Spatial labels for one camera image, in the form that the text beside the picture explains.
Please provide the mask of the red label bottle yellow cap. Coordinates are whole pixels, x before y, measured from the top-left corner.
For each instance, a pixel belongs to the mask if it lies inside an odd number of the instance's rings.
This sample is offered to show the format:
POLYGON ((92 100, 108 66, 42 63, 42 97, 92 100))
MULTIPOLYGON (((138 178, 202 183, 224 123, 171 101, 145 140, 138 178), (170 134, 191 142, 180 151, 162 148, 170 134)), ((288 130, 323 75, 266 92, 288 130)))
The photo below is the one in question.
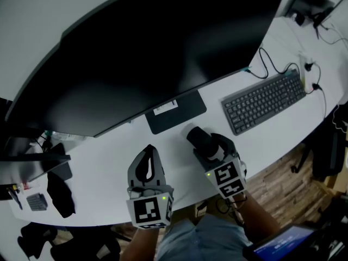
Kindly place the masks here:
POLYGON ((11 187, 16 192, 24 192, 25 190, 39 188, 40 183, 39 182, 23 182, 19 184, 13 184, 11 187))

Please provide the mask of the black pen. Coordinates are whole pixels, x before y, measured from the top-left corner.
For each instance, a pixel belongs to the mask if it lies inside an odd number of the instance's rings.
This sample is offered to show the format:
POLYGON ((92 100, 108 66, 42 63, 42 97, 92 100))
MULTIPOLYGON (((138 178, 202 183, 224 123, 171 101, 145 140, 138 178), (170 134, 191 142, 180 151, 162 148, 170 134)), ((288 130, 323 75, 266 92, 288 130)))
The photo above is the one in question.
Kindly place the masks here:
POLYGON ((22 204, 17 196, 17 190, 14 190, 13 188, 9 187, 7 188, 9 195, 11 196, 11 198, 18 204, 19 208, 22 210, 22 204))

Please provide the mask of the large black monitor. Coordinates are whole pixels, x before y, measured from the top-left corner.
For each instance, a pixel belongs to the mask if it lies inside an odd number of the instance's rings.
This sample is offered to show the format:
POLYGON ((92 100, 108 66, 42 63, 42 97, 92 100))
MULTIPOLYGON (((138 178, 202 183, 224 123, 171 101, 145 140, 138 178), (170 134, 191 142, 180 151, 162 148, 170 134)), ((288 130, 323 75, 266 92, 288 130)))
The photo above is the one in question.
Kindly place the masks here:
POLYGON ((97 137, 247 67, 281 0, 109 0, 63 32, 7 123, 97 137))

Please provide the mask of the black tablet with blue screen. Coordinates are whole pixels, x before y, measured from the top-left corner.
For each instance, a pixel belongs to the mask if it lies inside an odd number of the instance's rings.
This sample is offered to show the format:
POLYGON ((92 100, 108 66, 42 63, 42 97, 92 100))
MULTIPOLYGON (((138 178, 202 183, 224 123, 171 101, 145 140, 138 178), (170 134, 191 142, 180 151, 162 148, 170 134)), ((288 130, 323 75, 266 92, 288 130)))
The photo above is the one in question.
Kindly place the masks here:
POLYGON ((243 257, 248 261, 302 261, 316 251, 313 243, 317 235, 313 228, 290 224, 244 248, 243 257))

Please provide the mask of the small grey keyboard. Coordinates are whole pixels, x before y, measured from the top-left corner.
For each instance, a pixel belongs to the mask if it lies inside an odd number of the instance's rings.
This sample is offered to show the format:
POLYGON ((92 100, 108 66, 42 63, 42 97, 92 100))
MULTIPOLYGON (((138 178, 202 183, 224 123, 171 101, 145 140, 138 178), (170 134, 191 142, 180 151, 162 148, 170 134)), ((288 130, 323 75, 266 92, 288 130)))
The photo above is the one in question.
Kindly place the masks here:
POLYGON ((36 193, 26 198, 30 209, 34 212, 47 210, 47 201, 43 194, 36 193))

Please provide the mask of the person's right forearm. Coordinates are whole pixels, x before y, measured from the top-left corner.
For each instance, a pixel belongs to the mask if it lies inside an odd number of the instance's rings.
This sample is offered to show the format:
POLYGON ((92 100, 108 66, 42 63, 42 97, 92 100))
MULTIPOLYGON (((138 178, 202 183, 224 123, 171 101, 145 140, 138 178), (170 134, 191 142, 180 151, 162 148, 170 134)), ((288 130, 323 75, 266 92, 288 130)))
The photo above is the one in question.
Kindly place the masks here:
POLYGON ((233 199, 244 221, 244 230, 249 241, 258 243, 280 231, 281 227, 276 219, 248 191, 234 195, 233 199))

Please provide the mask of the white paper card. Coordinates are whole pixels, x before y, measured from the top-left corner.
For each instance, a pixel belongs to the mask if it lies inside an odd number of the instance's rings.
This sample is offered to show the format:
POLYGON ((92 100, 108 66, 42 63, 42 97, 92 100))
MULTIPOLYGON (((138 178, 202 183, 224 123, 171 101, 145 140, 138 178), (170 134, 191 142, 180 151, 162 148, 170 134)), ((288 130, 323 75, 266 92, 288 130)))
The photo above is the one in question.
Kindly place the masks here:
POLYGON ((169 103, 163 104, 160 107, 157 107, 153 110, 153 113, 155 116, 159 115, 159 114, 163 114, 167 111, 173 110, 175 108, 178 107, 177 101, 173 100, 169 103))

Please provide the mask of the person's left forearm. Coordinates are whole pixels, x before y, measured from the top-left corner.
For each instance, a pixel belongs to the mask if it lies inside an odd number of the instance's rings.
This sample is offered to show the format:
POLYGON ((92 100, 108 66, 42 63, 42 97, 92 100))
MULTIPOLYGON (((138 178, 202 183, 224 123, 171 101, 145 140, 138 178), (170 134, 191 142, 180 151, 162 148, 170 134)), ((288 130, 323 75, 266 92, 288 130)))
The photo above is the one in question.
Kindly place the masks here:
POLYGON ((164 233, 165 228, 138 229, 129 244, 132 261, 154 261, 164 233))

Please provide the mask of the person's denim shorts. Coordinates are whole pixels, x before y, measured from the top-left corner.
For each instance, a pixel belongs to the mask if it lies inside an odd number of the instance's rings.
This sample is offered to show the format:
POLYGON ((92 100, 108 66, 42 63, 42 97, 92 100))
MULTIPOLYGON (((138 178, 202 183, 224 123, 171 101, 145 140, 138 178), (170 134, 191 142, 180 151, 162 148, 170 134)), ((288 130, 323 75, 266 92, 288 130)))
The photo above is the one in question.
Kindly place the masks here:
POLYGON ((156 261, 246 261, 243 249, 251 245, 242 227, 207 214, 196 225, 188 219, 174 224, 156 261))

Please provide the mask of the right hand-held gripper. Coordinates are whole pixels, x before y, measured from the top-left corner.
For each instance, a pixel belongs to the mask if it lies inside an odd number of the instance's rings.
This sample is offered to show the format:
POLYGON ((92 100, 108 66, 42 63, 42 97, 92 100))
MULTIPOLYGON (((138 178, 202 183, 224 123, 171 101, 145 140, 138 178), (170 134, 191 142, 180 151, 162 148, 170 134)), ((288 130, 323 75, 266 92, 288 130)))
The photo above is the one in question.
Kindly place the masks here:
POLYGON ((227 199, 246 190, 246 164, 237 156, 234 142, 229 138, 212 133, 213 156, 208 158, 202 152, 193 149, 205 171, 205 176, 216 188, 222 198, 227 199))

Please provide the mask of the black cloth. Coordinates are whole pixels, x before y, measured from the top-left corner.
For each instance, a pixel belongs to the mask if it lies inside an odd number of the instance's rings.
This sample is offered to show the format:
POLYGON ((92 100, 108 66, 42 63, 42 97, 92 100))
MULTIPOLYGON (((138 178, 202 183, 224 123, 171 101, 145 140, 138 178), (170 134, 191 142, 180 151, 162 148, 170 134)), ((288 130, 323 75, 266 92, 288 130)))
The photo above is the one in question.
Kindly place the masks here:
POLYGON ((47 192, 53 205, 63 218, 76 213, 70 188, 59 176, 52 172, 47 173, 47 192))

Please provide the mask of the white power strip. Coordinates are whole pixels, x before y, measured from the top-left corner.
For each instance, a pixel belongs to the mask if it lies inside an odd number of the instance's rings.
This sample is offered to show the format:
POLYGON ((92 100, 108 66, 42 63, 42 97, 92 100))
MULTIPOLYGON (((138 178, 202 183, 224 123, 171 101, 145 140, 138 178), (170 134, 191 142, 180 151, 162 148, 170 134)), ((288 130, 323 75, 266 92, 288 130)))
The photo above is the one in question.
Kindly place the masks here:
POLYGON ((306 56, 299 51, 299 68, 300 68, 300 78, 303 83, 306 92, 312 91, 312 78, 309 72, 305 69, 305 63, 307 62, 306 56))

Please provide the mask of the black monitor with grey stand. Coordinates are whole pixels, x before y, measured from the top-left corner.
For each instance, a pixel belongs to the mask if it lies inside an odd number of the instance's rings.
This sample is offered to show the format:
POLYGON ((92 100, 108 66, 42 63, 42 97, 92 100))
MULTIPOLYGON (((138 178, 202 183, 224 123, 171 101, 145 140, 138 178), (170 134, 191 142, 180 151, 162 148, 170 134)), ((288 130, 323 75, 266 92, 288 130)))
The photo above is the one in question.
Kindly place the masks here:
POLYGON ((11 137, 0 151, 0 185, 31 182, 70 159, 64 150, 43 152, 33 139, 11 137))

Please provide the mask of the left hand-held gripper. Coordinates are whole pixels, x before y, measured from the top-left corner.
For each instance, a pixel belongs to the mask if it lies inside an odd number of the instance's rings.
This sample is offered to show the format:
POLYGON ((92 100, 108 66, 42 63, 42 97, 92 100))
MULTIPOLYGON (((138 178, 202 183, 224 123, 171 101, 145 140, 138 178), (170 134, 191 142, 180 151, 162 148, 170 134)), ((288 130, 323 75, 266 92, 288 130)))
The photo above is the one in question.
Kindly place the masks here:
POLYGON ((147 145, 128 168, 128 184, 157 185, 128 188, 126 201, 134 227, 155 229, 169 226, 173 206, 173 188, 166 185, 165 173, 158 150, 147 145))

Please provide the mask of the cardboard box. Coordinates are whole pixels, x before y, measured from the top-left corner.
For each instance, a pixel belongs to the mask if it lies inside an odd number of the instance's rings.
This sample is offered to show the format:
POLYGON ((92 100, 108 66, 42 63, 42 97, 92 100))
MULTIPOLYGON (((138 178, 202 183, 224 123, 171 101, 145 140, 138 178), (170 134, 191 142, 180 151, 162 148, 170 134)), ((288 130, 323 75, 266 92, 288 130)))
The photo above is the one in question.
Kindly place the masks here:
POLYGON ((347 193, 348 191, 348 148, 345 149, 345 156, 342 170, 334 176, 328 176, 324 182, 325 186, 334 192, 347 193))

